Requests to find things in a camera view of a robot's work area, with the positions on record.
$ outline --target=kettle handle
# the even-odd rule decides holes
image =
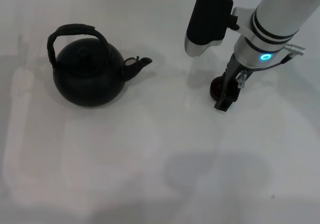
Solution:
[[[56,67],[56,52],[54,49],[55,40],[60,36],[74,35],[90,35],[98,38],[103,43],[106,49],[106,53],[109,55],[109,57],[113,56],[113,52],[111,51],[109,43],[100,32],[95,30],[94,26],[85,24],[67,24],[60,26],[54,33],[52,33],[48,37],[46,48],[48,50],[49,60],[53,68]]]

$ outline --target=black kettle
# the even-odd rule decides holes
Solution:
[[[54,42],[59,36],[91,35],[65,46],[56,57]],[[150,58],[131,57],[126,60],[107,42],[95,27],[68,24],[59,27],[48,38],[47,50],[53,67],[53,80],[68,101],[84,107],[100,106],[114,99],[125,82],[134,78]]]

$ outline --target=kettle spout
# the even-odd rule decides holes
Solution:
[[[126,62],[129,60],[135,60],[135,63],[126,65]],[[139,56],[137,56],[136,58],[131,57],[126,59],[124,61],[124,67],[121,70],[122,80],[124,80],[125,82],[131,80],[142,70],[142,68],[149,65],[150,63],[152,63],[152,59],[147,57],[139,59]]]

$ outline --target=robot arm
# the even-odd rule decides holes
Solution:
[[[289,54],[271,67],[302,56],[305,49],[288,42],[319,5],[320,0],[262,0],[256,9],[236,7],[231,14],[232,0],[196,0],[184,41],[189,56],[220,45],[227,28],[241,34],[226,71],[211,83],[214,107],[227,111],[247,78],[269,69],[266,66],[282,49]]]

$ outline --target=white table surface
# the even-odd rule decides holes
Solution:
[[[0,224],[319,223],[320,11],[292,40],[305,56],[252,75],[222,113],[209,86],[239,35],[188,57],[195,1],[0,0]],[[46,50],[71,23],[154,62],[107,106],[73,105]]]

